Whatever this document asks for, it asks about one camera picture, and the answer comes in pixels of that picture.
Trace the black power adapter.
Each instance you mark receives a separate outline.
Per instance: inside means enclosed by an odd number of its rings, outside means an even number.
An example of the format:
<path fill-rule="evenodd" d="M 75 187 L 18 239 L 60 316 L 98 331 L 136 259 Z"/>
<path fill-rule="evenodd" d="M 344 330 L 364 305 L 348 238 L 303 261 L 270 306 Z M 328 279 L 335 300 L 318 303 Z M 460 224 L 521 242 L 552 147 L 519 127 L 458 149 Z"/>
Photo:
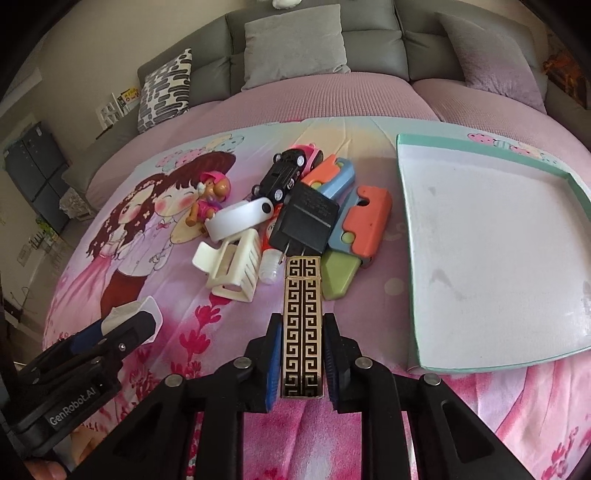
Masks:
<path fill-rule="evenodd" d="M 270 234 L 270 246 L 290 256 L 321 256 L 339 217 L 339 204 L 297 183 Z"/>

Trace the pink helmet puppy figurine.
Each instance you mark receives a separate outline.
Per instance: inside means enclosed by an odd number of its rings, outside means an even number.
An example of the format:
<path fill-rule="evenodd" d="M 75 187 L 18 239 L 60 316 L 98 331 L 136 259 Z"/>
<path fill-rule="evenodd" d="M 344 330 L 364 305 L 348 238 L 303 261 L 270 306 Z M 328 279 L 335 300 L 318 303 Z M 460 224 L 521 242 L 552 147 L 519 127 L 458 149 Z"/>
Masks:
<path fill-rule="evenodd" d="M 208 171 L 200 175 L 197 191 L 198 198 L 185 218 L 188 227 L 212 219 L 215 213 L 221 210 L 222 203 L 230 195 L 231 183 L 225 174 Z"/>

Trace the grey cushion left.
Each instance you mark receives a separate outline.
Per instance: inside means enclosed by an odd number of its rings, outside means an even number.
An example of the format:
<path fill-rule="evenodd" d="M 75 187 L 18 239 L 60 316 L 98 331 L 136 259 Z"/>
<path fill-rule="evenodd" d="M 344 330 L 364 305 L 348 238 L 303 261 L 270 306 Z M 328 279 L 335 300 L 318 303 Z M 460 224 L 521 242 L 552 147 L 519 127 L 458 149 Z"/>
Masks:
<path fill-rule="evenodd" d="M 349 73 L 339 4 L 245 23 L 242 90 L 312 75 Z"/>

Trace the black toy car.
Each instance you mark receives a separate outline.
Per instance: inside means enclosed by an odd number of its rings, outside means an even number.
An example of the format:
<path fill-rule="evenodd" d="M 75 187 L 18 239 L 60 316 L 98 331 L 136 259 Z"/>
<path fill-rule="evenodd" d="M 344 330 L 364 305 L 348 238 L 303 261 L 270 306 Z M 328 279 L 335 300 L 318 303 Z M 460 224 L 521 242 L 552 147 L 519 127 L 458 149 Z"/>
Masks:
<path fill-rule="evenodd" d="M 259 184 L 252 186 L 252 198 L 267 198 L 273 205 L 283 203 L 307 165 L 307 157 L 301 149 L 289 149 L 273 156 L 273 165 Z"/>

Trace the dark cabinet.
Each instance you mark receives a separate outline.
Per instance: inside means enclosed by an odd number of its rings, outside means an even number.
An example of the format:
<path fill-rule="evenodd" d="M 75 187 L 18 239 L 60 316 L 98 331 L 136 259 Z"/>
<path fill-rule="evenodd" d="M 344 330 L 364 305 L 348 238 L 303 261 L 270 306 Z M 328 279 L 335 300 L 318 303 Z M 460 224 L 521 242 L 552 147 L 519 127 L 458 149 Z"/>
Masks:
<path fill-rule="evenodd" d="M 4 150 L 4 158 L 19 192 L 38 216 L 61 233 L 69 222 L 59 206 L 68 190 L 62 174 L 69 165 L 52 133 L 42 122 L 34 124 Z"/>

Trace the orange blue green toy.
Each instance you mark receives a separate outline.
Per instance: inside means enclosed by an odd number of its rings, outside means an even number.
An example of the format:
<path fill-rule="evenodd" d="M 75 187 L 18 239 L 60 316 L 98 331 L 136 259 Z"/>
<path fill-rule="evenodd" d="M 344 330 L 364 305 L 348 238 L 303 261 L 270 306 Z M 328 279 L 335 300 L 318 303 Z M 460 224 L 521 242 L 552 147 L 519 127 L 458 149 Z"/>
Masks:
<path fill-rule="evenodd" d="M 325 300 L 344 297 L 358 270 L 372 263 L 392 206 L 391 193 L 385 188 L 362 185 L 349 192 L 339 209 L 328 248 L 322 254 L 322 295 Z"/>

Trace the cartoon printed blanket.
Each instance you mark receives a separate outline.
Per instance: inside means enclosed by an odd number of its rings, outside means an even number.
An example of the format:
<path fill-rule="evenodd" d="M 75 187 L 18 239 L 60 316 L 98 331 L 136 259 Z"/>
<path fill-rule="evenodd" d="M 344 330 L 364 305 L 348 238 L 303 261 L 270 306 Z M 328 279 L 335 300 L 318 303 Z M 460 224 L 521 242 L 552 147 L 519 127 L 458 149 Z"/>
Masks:
<path fill-rule="evenodd" d="M 153 343 L 124 361 L 122 391 L 74 430 L 72 457 L 84 457 L 168 374 L 188 379 L 212 373 L 266 330 L 283 310 L 283 271 L 263 277 L 259 265 L 231 275 L 228 287 L 209 287 L 228 275 L 191 264 L 204 226 L 185 223 L 199 182 L 231 183 L 226 205 L 249 195 L 273 165 L 273 154 L 315 144 L 325 155 L 351 161 L 356 185 L 388 188 L 389 224 L 373 265 L 358 270 L 344 297 L 325 303 L 342 333 L 395 373 L 406 368 L 409 346 L 407 224 L 398 178 L 396 140 L 402 133 L 446 136 L 528 155 L 566 160 L 590 181 L 590 153 L 567 132 L 542 134 L 542 150 L 493 127 L 462 127 L 399 118 L 353 118 L 276 123 L 199 140 L 180 140 L 140 153 L 80 240 L 49 308 L 43 348 L 106 316 L 113 308 L 151 296 L 163 317 Z M 590 447 L 590 352 L 495 373 L 444 376 L 444 381 L 522 461 L 536 479 L 566 479 Z M 246 479 L 360 479 L 361 417 L 338 415 L 329 400 L 280 400 L 269 415 L 245 416 Z"/>

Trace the grey purple cushion right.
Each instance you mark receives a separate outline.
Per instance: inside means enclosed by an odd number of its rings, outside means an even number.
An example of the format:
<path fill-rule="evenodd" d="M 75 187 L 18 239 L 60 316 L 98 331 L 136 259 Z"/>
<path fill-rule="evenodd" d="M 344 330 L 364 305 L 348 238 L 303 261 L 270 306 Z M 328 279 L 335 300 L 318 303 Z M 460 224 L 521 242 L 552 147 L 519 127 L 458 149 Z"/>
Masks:
<path fill-rule="evenodd" d="M 439 13 L 469 88 L 494 93 L 546 113 L 536 76 L 511 37 Z"/>

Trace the cream hair claw clip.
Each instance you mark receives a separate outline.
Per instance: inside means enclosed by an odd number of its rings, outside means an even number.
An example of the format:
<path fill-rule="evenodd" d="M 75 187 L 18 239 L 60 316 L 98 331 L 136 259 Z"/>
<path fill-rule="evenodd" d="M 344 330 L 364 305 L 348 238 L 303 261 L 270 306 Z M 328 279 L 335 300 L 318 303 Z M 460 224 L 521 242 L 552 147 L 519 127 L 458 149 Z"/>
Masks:
<path fill-rule="evenodd" d="M 224 239 L 213 248 L 201 242 L 192 265 L 207 275 L 206 288 L 215 296 L 250 303 L 259 282 L 262 242 L 250 228 Z"/>

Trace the white plush toy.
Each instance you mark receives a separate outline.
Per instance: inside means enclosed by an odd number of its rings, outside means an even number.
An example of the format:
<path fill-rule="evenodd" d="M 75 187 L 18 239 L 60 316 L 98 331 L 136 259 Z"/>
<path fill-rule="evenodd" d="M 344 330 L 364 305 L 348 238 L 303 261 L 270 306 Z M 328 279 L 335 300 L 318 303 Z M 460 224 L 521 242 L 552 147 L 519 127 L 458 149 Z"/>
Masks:
<path fill-rule="evenodd" d="M 273 0 L 271 5 L 276 10 L 287 10 L 297 7 L 301 4 L 301 0 Z"/>

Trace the black white patterned cushion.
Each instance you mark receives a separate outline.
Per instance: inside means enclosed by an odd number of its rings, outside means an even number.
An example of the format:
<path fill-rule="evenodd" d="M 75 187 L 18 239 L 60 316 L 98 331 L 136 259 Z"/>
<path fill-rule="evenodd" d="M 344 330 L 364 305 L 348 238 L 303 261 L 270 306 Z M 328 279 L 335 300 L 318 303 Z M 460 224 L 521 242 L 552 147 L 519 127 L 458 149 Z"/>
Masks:
<path fill-rule="evenodd" d="M 188 109 L 191 68 L 192 51 L 187 48 L 145 77 L 137 117 L 139 134 Z"/>

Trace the white round band device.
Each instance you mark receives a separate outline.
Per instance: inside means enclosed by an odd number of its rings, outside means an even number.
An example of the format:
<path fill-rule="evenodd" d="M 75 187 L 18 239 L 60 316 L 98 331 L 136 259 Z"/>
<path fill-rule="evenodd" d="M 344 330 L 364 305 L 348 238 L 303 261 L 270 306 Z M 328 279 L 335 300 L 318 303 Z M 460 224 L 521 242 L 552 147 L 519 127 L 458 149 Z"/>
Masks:
<path fill-rule="evenodd" d="M 243 200 L 217 211 L 204 227 L 214 242 L 266 222 L 273 216 L 273 203 L 266 197 Z"/>

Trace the orange red toy by curtain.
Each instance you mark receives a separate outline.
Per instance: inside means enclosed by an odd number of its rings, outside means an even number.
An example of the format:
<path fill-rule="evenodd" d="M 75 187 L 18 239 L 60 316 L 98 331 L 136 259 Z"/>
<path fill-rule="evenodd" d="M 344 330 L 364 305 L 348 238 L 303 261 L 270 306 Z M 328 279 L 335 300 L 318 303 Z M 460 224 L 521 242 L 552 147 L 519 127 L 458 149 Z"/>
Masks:
<path fill-rule="evenodd" d="M 542 65 L 543 72 L 567 95 L 578 96 L 579 81 L 582 78 L 580 67 L 566 50 L 559 50 L 548 57 Z"/>

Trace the white charger cube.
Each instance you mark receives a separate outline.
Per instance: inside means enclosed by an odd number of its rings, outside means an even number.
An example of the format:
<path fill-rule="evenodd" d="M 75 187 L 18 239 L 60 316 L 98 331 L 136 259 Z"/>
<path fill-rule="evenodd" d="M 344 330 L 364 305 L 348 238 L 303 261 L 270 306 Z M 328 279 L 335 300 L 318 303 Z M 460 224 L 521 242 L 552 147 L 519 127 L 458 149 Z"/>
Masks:
<path fill-rule="evenodd" d="M 162 327 L 163 316 L 155 299 L 151 296 L 112 308 L 101 321 L 101 334 L 106 336 L 115 328 L 130 322 L 134 318 L 144 321 L 142 324 L 143 333 L 139 335 L 142 344 L 153 343 Z"/>

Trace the gold black patterned lighter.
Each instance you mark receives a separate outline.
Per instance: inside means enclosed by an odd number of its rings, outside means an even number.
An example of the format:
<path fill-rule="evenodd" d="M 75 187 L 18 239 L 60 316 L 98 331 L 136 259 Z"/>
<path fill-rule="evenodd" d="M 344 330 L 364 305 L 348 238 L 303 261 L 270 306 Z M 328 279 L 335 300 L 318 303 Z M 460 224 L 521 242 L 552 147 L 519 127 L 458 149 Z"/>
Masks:
<path fill-rule="evenodd" d="M 293 399 L 321 398 L 321 257 L 288 258 L 283 286 L 280 395 Z"/>

